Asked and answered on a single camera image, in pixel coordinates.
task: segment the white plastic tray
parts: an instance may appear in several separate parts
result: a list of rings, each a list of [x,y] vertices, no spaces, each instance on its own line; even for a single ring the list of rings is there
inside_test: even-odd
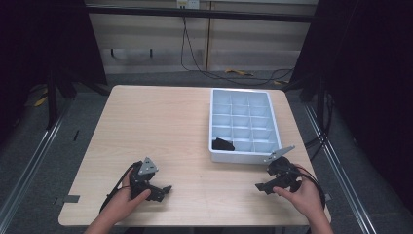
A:
[[[218,137],[232,142],[235,150],[212,149]],[[282,148],[268,93],[212,89],[208,145],[213,162],[266,164],[264,159]]]

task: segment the wooden panel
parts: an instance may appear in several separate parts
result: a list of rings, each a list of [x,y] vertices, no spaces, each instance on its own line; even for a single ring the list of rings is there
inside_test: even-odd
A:
[[[116,6],[175,8],[174,1],[94,0]],[[184,29],[182,18],[90,14],[97,44],[101,49],[179,49]],[[206,19],[187,19],[191,44],[202,49],[206,40]]]
[[[309,5],[214,3],[217,11],[263,12],[273,14],[312,15]],[[212,19],[211,50],[300,51],[308,23]]]

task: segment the human hand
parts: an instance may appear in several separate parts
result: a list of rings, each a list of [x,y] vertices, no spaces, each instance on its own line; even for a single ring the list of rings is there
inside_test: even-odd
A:
[[[129,216],[140,203],[149,197],[151,190],[146,189],[131,200],[130,173],[131,171],[122,180],[122,188],[116,192],[85,233],[108,233],[113,225]]]
[[[300,173],[309,175],[300,165],[295,164]],[[273,191],[287,199],[295,209],[303,214],[308,220],[314,234],[331,234],[333,233],[331,225],[324,213],[324,209],[319,197],[319,191],[316,186],[306,177],[301,176],[302,182],[300,188],[291,193],[283,188],[274,187]]]
[[[300,169],[302,166],[295,164],[300,173],[307,175],[308,173]],[[316,186],[306,177],[302,176],[302,183],[300,188],[291,193],[286,189],[280,187],[274,187],[273,191],[280,196],[287,199],[294,207],[306,217],[313,215],[314,213],[323,212],[321,205],[321,199],[319,197],[319,191]]]

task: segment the black curtain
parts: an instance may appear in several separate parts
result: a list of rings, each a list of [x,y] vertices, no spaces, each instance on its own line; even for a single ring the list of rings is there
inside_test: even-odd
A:
[[[29,90],[45,84],[50,70],[106,84],[94,31],[86,11],[52,11],[53,0],[6,0],[0,8],[1,83],[0,142],[12,130]],[[85,5],[83,0],[59,4]]]
[[[358,145],[411,212],[412,21],[413,1],[370,1],[327,80]]]
[[[291,89],[304,88],[303,100],[310,100],[331,76],[349,26],[366,4],[367,0],[319,0],[315,17],[322,20],[311,23],[290,79]]]

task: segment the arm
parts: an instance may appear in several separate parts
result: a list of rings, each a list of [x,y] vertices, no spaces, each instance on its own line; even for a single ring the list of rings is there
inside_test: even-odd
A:
[[[133,210],[143,202],[150,194],[151,190],[146,189],[133,200],[131,200],[131,189],[129,188],[129,174],[122,181],[122,187],[103,211],[91,223],[86,230],[86,234],[109,233],[110,229],[119,221],[129,216]]]
[[[331,234],[333,230],[324,213],[319,198],[319,192],[311,181],[302,177],[300,188],[291,193],[283,188],[274,187],[274,192],[287,199],[294,207],[303,214],[308,220],[314,234]]]

